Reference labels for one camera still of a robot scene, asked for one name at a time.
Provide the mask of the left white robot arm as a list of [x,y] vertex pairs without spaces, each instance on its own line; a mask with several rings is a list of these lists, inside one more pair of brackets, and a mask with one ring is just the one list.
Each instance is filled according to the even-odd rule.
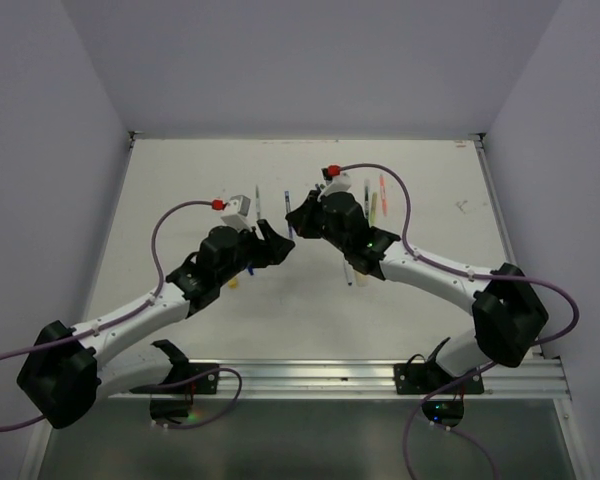
[[103,392],[106,367],[115,357],[155,331],[208,307],[221,288],[249,268],[281,264],[294,249],[267,221],[254,229],[213,228],[196,251],[149,293],[96,319],[67,327],[46,325],[16,383],[56,429],[83,417]]

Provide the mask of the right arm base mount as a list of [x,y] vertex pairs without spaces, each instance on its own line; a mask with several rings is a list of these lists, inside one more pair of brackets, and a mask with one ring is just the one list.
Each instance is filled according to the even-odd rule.
[[[398,395],[428,395],[453,380],[435,363],[438,354],[450,340],[448,337],[441,341],[427,358],[422,354],[414,354],[406,362],[393,365],[393,381]],[[429,421],[447,429],[460,424],[465,413],[465,395],[480,395],[485,391],[482,376],[476,369],[470,370],[470,373],[472,376],[468,380],[446,391],[452,396],[450,400],[428,400],[421,406],[422,413]]]

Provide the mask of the blue pen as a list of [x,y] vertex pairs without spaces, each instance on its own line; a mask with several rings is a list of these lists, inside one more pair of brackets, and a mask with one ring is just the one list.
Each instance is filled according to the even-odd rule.
[[293,230],[293,227],[292,227],[290,221],[287,219],[288,214],[291,213],[291,198],[290,198],[290,192],[288,190],[284,191],[284,202],[285,202],[285,219],[287,222],[288,238],[290,240],[293,240],[294,230]]

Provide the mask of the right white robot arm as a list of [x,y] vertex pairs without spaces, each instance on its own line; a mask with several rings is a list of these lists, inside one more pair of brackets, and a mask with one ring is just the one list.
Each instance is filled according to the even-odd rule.
[[443,340],[429,355],[425,379],[434,391],[450,391],[462,375],[489,362],[518,367],[548,321],[517,267],[503,264],[490,271],[427,260],[408,250],[398,235],[371,226],[350,193],[313,190],[286,220],[297,236],[329,242],[355,271],[418,288],[472,317],[471,330]]

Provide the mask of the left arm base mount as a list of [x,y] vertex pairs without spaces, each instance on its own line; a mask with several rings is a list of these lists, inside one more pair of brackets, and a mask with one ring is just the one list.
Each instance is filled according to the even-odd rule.
[[220,365],[212,362],[191,363],[188,357],[171,341],[156,340],[152,343],[168,360],[167,374],[158,382],[141,385],[133,394],[172,395],[176,399],[152,399],[149,413],[152,420],[164,428],[182,426],[190,420],[195,395],[217,393]]

